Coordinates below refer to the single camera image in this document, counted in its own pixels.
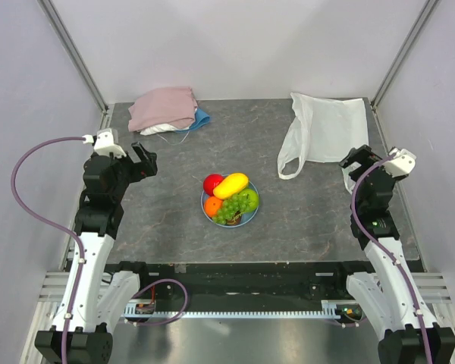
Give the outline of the white plastic bag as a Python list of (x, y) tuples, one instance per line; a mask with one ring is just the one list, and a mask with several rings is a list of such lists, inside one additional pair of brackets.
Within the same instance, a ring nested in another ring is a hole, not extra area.
[(364, 100), (320, 99), (291, 93), (294, 120), (278, 153), (278, 176), (298, 176), (306, 162), (339, 163), (369, 144)]

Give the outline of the orange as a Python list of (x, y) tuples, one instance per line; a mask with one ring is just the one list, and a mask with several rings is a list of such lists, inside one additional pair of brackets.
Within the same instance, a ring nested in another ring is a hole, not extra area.
[(210, 196), (203, 204), (204, 213), (213, 218), (216, 216), (218, 210), (222, 207), (223, 200), (215, 196)]

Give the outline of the yellow mango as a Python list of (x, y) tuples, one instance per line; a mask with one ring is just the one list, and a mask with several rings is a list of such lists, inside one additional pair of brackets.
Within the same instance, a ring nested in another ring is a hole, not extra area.
[(233, 173), (228, 175), (217, 187), (214, 188), (213, 194), (218, 199), (226, 200), (235, 193), (248, 186), (249, 178), (243, 173)]

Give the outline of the green grapes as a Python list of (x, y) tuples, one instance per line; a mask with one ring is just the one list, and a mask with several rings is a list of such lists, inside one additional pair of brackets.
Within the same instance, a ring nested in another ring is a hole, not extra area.
[(240, 209), (238, 194), (223, 201), (222, 207), (218, 210), (212, 220), (219, 225), (234, 226), (241, 221), (244, 212)]

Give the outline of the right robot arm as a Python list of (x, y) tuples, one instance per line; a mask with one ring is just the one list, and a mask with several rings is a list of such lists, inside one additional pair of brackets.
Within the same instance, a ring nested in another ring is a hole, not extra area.
[(396, 183), (409, 176), (416, 157), (394, 148), (382, 158), (363, 145), (340, 162), (355, 186), (351, 195), (353, 236), (374, 274), (343, 272), (332, 279), (340, 298), (353, 297), (378, 336), (382, 363), (449, 363), (455, 334), (442, 327), (423, 300), (403, 254), (400, 235), (389, 211)]

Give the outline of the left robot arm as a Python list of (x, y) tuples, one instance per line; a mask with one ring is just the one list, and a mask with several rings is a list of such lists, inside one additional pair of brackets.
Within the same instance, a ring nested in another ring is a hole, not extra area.
[(75, 216), (76, 247), (63, 300), (46, 331), (38, 331), (35, 348), (50, 363), (107, 363), (113, 333), (132, 297), (151, 290), (146, 263), (121, 262), (101, 291), (106, 261), (124, 214), (121, 201), (130, 184), (157, 173), (154, 152), (132, 143), (139, 157), (93, 153), (85, 162), (80, 207)]

